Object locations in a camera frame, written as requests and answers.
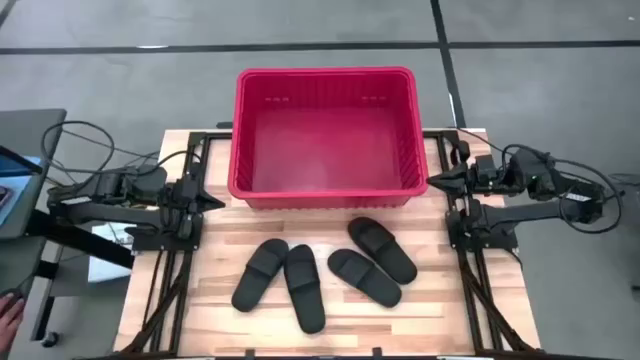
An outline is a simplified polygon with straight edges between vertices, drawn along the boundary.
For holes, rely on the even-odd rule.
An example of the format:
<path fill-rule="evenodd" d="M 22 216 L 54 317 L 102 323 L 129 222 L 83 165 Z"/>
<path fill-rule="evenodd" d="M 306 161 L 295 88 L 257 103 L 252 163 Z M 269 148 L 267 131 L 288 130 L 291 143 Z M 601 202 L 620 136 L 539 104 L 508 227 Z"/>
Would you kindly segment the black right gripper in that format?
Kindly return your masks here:
<path fill-rule="evenodd" d="M 465 194 L 468 165 L 460 163 L 454 168 L 430 176 L 427 183 L 447 194 Z M 503 171 L 495 163 L 493 156 L 480 155 L 470 167 L 469 191 L 472 194 L 501 195 Z"/>

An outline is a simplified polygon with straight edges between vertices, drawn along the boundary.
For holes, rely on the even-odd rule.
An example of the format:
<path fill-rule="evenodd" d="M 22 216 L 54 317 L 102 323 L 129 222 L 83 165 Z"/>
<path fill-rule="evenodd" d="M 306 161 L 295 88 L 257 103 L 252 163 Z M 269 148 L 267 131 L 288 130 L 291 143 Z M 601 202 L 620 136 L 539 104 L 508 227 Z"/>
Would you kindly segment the black metal frame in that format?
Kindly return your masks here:
<path fill-rule="evenodd" d="M 441 173 L 466 163 L 470 157 L 469 144 L 459 138 L 456 129 L 425 130 L 423 137 L 435 141 Z M 481 203 L 469 191 L 469 178 L 467 175 L 465 194 L 444 193 L 447 212 L 465 210 L 472 227 L 487 227 L 489 230 L 498 227 L 514 231 L 517 224 L 539 218 L 533 205 L 492 207 Z M 464 307 L 475 355 L 495 360 L 517 360 L 541 354 L 542 350 L 528 344 L 494 303 L 484 255 L 486 249 L 489 248 L 468 252 L 452 248 L 460 271 Z"/>
<path fill-rule="evenodd" d="M 183 151 L 185 160 L 182 176 L 198 169 L 200 183 L 204 185 L 207 163 L 212 154 L 211 142 L 230 138 L 229 131 L 191 132 Z M 160 281 L 160 289 L 149 291 L 141 329 L 128 345 L 110 354 L 109 360 L 169 360 L 178 355 L 191 266 L 197 250 L 157 251 L 159 255 L 152 279 Z M 152 296 L 157 297 L 155 307 L 151 306 Z"/>

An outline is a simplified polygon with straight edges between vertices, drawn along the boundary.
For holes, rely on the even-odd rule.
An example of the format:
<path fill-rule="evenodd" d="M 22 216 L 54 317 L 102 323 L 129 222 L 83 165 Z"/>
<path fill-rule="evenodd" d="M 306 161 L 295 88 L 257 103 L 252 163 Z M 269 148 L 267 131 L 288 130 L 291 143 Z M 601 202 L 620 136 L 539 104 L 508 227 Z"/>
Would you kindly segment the grey desk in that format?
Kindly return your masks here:
<path fill-rule="evenodd" d="M 0 145 L 20 154 L 39 155 L 41 144 L 53 151 L 60 136 L 62 109 L 0 111 Z M 7 356 L 10 360 L 36 360 L 34 354 L 20 355 L 21 347 L 44 351 L 39 341 L 47 332 L 55 310 L 51 294 L 57 280 L 78 280 L 82 261 L 96 255 L 131 268 L 131 251 L 82 228 L 65 227 L 36 208 L 45 184 L 43 174 L 34 176 L 20 197 L 17 207 L 0 226 L 0 292 L 19 288 L 26 304 L 24 321 Z"/>

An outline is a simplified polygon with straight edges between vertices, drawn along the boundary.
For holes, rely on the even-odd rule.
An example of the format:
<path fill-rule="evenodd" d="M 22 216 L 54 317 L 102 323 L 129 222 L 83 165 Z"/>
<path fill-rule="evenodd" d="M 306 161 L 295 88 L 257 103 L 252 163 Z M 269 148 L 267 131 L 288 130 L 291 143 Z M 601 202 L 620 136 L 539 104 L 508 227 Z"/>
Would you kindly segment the black slide sandal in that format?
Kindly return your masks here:
<path fill-rule="evenodd" d="M 326 315 L 316 260 L 309 246 L 298 245 L 288 252 L 284 275 L 301 330 L 306 334 L 321 332 Z"/>
<path fill-rule="evenodd" d="M 330 271 L 351 287 L 386 308 L 395 307 L 402 292 L 396 282 L 371 260 L 351 249 L 338 249 L 327 260 Z"/>
<path fill-rule="evenodd" d="M 259 304 L 283 266 L 288 251 L 288 244 L 277 238 L 268 239 L 256 248 L 247 261 L 231 298 L 231 304 L 236 310 L 250 312 Z"/>
<path fill-rule="evenodd" d="M 358 217 L 349 222 L 347 231 L 352 241 L 397 283 L 406 285 L 415 280 L 415 263 L 381 223 Z"/>

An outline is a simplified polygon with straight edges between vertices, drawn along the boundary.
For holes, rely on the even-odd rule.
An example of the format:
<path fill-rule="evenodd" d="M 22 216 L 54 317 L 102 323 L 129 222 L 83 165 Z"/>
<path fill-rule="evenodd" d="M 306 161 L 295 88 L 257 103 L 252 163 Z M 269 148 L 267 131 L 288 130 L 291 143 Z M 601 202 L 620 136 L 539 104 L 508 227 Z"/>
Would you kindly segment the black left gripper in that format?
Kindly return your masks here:
<path fill-rule="evenodd" d="M 204 185 L 199 188 L 199 182 L 193 174 L 184 175 L 170 186 L 169 209 L 171 213 L 201 214 L 223 207 L 224 202 L 212 196 Z"/>

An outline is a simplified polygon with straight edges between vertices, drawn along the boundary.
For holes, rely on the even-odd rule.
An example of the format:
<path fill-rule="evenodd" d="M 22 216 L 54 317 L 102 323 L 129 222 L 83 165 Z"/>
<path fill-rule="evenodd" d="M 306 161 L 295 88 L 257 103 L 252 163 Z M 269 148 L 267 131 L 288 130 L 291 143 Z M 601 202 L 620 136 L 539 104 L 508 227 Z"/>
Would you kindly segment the person's hand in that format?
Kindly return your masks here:
<path fill-rule="evenodd" d="M 5 357 L 24 316 L 25 301 L 10 296 L 0 299 L 0 358 Z"/>

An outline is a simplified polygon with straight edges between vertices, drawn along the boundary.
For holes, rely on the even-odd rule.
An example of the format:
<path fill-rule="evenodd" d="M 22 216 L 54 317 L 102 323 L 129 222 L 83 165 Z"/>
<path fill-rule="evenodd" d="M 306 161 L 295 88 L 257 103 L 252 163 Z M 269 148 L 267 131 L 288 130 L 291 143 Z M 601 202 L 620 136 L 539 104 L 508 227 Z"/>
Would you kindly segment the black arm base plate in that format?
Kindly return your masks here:
<path fill-rule="evenodd" d="M 479 248 L 513 251 L 518 247 L 513 230 L 502 230 L 498 227 L 493 230 L 487 227 L 472 227 L 467 220 L 465 210 L 448 211 L 445 214 L 445 224 L 452 248 L 474 252 Z"/>
<path fill-rule="evenodd" d="M 134 251 L 191 251 L 200 245 L 204 216 L 199 213 L 173 213 L 159 217 L 157 225 L 126 227 L 133 238 Z"/>

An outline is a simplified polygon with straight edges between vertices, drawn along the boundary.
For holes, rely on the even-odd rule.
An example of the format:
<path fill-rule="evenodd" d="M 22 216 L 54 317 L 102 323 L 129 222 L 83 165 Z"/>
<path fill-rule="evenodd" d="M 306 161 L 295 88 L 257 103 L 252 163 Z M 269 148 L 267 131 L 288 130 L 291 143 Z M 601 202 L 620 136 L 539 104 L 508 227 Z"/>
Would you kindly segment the blue-screened laptop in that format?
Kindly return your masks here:
<path fill-rule="evenodd" d="M 0 146 L 0 226 L 17 207 L 28 183 L 42 173 L 39 157 L 20 155 Z"/>

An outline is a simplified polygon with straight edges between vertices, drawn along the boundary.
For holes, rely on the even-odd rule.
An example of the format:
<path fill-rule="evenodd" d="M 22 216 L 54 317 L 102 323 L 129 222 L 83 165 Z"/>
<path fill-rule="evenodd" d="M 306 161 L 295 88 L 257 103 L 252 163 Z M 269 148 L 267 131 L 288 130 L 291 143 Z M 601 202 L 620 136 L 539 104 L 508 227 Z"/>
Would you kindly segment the red plastic bin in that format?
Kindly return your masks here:
<path fill-rule="evenodd" d="M 408 68 L 239 75 L 227 186 L 251 208 L 398 207 L 426 191 L 427 176 Z"/>

